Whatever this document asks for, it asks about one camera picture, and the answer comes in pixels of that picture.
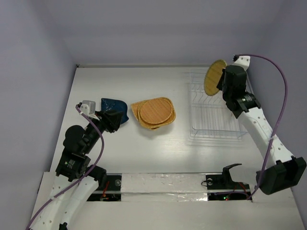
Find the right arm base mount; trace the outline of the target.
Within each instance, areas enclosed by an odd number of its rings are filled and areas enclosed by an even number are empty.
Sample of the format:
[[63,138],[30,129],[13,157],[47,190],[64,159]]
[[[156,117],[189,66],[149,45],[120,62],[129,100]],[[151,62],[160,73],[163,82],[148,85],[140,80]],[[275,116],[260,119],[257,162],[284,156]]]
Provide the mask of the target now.
[[218,174],[206,174],[201,185],[207,188],[209,201],[246,200],[251,195],[248,184],[232,180],[230,169],[239,165],[241,163],[225,166]]

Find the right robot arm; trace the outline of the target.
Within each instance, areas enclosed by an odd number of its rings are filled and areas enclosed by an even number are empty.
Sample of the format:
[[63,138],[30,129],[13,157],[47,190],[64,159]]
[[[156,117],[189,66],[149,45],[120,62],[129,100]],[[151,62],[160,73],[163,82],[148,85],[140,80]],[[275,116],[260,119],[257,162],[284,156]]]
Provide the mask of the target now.
[[228,65],[222,69],[217,88],[222,91],[227,108],[248,131],[263,156],[262,168],[256,173],[256,187],[271,195],[296,186],[307,163],[304,158],[295,157],[274,134],[259,101],[247,92],[246,81],[243,67]]

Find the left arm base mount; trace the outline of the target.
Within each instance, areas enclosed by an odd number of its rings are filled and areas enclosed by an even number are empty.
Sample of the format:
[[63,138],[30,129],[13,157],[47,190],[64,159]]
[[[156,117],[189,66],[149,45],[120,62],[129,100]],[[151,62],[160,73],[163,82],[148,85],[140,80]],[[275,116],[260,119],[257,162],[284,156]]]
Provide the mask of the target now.
[[107,174],[104,185],[99,186],[87,199],[89,202],[121,201],[122,174]]

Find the dark blue plate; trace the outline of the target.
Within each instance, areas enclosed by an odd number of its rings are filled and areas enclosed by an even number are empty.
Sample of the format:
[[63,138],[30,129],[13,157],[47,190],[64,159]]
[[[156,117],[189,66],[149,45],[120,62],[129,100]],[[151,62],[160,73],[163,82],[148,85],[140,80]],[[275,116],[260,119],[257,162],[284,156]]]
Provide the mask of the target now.
[[116,112],[122,112],[122,118],[120,124],[124,124],[129,120],[127,115],[128,106],[124,101],[115,100],[110,98],[102,98],[101,99],[101,110],[102,111],[111,111],[114,110]]

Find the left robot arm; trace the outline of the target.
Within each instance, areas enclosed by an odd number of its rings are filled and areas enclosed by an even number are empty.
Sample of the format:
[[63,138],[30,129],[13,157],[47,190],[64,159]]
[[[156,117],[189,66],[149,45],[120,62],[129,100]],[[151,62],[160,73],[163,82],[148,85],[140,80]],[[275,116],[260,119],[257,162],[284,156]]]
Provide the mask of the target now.
[[65,133],[64,150],[55,170],[48,201],[34,214],[28,230],[67,230],[96,189],[107,186],[106,170],[90,164],[88,154],[103,132],[119,129],[123,112],[80,113],[89,124],[71,126]]

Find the yellow round woven plate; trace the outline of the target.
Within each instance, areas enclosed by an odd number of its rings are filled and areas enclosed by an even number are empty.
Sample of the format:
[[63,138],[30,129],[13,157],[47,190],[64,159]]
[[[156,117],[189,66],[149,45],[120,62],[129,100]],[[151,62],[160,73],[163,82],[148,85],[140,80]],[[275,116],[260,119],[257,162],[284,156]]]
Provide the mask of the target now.
[[214,96],[219,92],[217,85],[222,76],[223,69],[227,66],[226,61],[219,59],[213,62],[204,78],[204,91],[208,96]]

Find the triangular woven orange plate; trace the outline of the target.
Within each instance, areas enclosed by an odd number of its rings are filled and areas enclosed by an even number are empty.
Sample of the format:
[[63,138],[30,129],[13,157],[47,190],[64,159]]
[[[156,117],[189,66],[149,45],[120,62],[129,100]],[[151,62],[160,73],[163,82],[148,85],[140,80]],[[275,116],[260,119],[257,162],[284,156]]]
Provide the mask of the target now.
[[140,101],[140,102],[136,102],[136,103],[132,103],[130,106],[131,106],[131,110],[135,116],[135,118],[137,119],[137,121],[140,123],[140,125],[143,127],[143,128],[147,128],[147,129],[151,129],[151,130],[156,130],[159,128],[158,125],[151,125],[151,124],[148,124],[148,123],[145,123],[141,118],[139,118],[139,115],[138,115],[138,108],[144,103],[146,102],[147,100],[143,100],[143,101]]

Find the round orange woven plate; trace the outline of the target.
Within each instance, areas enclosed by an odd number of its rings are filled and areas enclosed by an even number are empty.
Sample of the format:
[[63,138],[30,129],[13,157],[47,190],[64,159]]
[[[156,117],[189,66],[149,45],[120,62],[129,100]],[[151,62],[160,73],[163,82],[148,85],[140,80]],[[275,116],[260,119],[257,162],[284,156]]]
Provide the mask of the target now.
[[165,122],[171,117],[173,106],[166,98],[155,98],[144,102],[138,114],[140,118],[148,124],[157,125]]

